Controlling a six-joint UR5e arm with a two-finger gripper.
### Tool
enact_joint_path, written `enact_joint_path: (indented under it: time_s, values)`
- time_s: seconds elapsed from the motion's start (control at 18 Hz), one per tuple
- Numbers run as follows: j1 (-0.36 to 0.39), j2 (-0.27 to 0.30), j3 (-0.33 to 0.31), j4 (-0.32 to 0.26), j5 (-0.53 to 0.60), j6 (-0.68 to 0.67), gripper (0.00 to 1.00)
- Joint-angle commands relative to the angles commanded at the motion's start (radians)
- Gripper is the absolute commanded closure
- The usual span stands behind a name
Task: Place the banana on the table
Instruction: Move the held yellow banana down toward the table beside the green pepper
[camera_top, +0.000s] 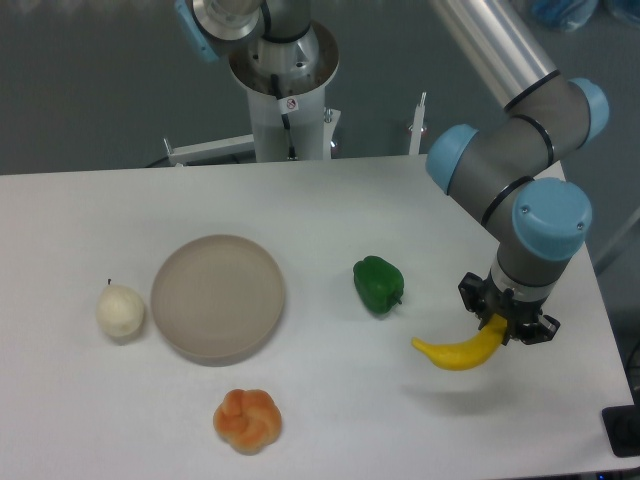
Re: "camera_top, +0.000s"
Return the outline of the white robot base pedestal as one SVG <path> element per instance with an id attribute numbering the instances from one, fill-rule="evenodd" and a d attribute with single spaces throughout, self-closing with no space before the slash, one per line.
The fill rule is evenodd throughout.
<path id="1" fill-rule="evenodd" d="M 339 66 L 331 32 L 313 21 L 289 43 L 260 38 L 232 54 L 230 69 L 244 88 L 258 162 L 324 160 L 339 114 L 325 90 Z"/>

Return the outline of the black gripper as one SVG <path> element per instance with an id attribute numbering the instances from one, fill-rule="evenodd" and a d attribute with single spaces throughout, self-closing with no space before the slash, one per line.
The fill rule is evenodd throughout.
<path id="1" fill-rule="evenodd" d="M 465 309 L 479 320 L 479 329 L 498 315 L 507 321 L 503 338 L 506 345 L 509 340 L 518 340 L 525 345 L 534 345 L 551 341 L 561 323 L 550 315 L 542 314 L 540 301 L 524 302 L 517 300 L 510 290 L 499 290 L 493 280 L 467 272 L 458 291 Z"/>

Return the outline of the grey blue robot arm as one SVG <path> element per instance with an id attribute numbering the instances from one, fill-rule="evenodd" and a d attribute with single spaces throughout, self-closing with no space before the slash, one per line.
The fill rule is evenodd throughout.
<path id="1" fill-rule="evenodd" d="M 459 290 L 482 323 L 507 323 L 504 340 L 551 340 L 559 323 L 542 311 L 581 248 L 592 219 L 584 192 L 544 171 L 605 127 L 609 105 L 589 80 L 564 78 L 505 1 L 436 1 L 433 10 L 507 114 L 482 134 L 457 125 L 430 148 L 426 169 L 499 247 L 487 277 Z M 306 1 L 179 1 L 198 54 L 227 58 L 248 96 L 259 161 L 330 154 L 324 89 L 338 66 L 331 33 Z"/>

